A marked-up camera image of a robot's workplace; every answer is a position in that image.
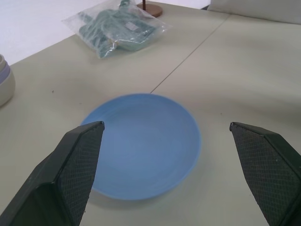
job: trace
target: table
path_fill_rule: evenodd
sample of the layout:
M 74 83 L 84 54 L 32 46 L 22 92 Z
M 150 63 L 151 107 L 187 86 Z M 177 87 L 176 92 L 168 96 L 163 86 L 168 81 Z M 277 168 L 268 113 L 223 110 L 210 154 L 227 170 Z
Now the table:
M 91 110 L 119 95 L 152 92 L 196 118 L 203 138 L 197 166 L 151 200 L 114 201 L 92 191 L 81 225 L 268 225 L 244 180 L 229 125 L 265 127 L 301 150 L 301 27 L 160 6 L 160 19 L 174 28 L 144 50 L 99 60 L 72 36 L 12 65 L 16 94 L 0 109 L 0 211 Z

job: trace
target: clear plastic bag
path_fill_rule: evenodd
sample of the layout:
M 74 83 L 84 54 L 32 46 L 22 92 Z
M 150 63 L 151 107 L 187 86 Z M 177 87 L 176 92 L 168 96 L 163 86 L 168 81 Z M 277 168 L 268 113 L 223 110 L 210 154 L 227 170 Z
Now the clear plastic bag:
M 116 48 L 138 51 L 169 25 L 136 6 L 133 0 L 110 0 L 64 20 L 100 58 Z

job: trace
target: white cushion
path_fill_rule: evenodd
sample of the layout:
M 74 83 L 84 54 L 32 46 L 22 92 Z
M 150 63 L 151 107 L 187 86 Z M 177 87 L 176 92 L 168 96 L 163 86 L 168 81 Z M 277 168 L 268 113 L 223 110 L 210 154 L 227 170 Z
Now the white cushion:
M 301 24 L 301 0 L 211 0 L 208 10 Z

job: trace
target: plate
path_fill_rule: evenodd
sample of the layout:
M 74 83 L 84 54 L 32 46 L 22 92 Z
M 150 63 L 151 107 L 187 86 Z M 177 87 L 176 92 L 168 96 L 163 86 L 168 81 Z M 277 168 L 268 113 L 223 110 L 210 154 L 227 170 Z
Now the plate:
M 177 186 L 195 166 L 201 136 L 191 114 L 154 94 L 131 94 L 92 111 L 104 121 L 93 189 L 115 199 L 141 200 Z

